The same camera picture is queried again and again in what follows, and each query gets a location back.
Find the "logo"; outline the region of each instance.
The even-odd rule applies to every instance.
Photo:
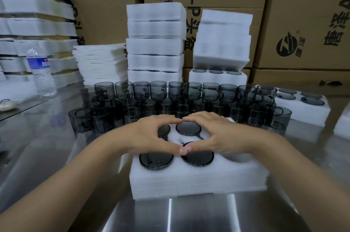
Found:
[[[284,38],[281,38],[278,41],[276,46],[276,51],[279,56],[287,57],[293,54],[298,46],[298,41],[296,37],[292,36],[290,32]]]

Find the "plastic bottle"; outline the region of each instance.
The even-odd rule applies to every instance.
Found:
[[[42,97],[50,97],[57,93],[54,79],[50,73],[50,64],[47,56],[40,48],[30,48],[27,52],[27,61],[32,70],[36,88]]]

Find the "bottle label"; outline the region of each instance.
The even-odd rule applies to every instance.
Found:
[[[47,57],[27,58],[31,70],[50,69],[49,60]]]

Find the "metal table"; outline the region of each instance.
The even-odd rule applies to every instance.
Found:
[[[350,87],[270,85],[327,96],[332,111],[326,127],[291,121],[286,138],[349,185],[350,141],[332,135],[332,131],[350,100]],[[81,105],[81,88],[82,83],[61,88],[55,98],[0,121],[0,212],[99,136],[92,131],[74,134],[69,123],[68,111]],[[267,191],[135,202],[129,186],[130,166],[128,155],[111,166],[70,231],[309,231],[273,177],[268,180]]]

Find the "forearm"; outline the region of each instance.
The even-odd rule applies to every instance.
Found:
[[[350,231],[348,194],[284,138],[254,153],[269,169],[313,231]]]
[[[0,215],[0,231],[67,231],[108,166],[123,154],[117,147],[111,152],[104,136]]]

